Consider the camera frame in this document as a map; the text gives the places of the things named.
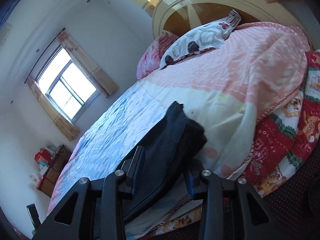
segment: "pillow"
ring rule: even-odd
[[[236,10],[232,10],[227,17],[187,32],[177,39],[162,56],[161,69],[184,59],[185,56],[219,49],[240,21],[241,16]]]
[[[177,39],[178,36],[173,33],[162,33],[151,43],[137,65],[138,80],[159,68],[161,57]]]

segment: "black garment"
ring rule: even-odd
[[[142,176],[133,200],[123,201],[128,223],[161,199],[182,174],[183,163],[193,158],[207,142],[204,129],[186,117],[183,106],[173,102],[166,115],[136,145],[145,148]],[[136,147],[122,160],[133,157]]]

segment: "red flower on pillow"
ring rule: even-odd
[[[221,25],[224,30],[229,27],[229,25],[225,23],[219,23],[219,25]]]

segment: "silver screw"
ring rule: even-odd
[[[81,178],[79,179],[79,183],[80,184],[86,184],[88,182],[88,179],[87,178]]]
[[[247,180],[246,180],[245,178],[239,178],[239,179],[238,179],[238,182],[239,182],[240,184],[246,184],[246,183],[247,183]]]
[[[201,173],[203,176],[210,176],[211,175],[211,171],[209,171],[209,170],[203,170]]]
[[[122,176],[124,174],[124,171],[123,170],[116,170],[115,171],[115,175],[116,176]]]

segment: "headboard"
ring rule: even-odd
[[[266,21],[297,25],[304,30],[281,4],[267,4],[265,0],[160,0],[153,13],[154,37],[163,31],[181,36],[197,26],[227,16],[232,9],[241,15],[241,24]]]

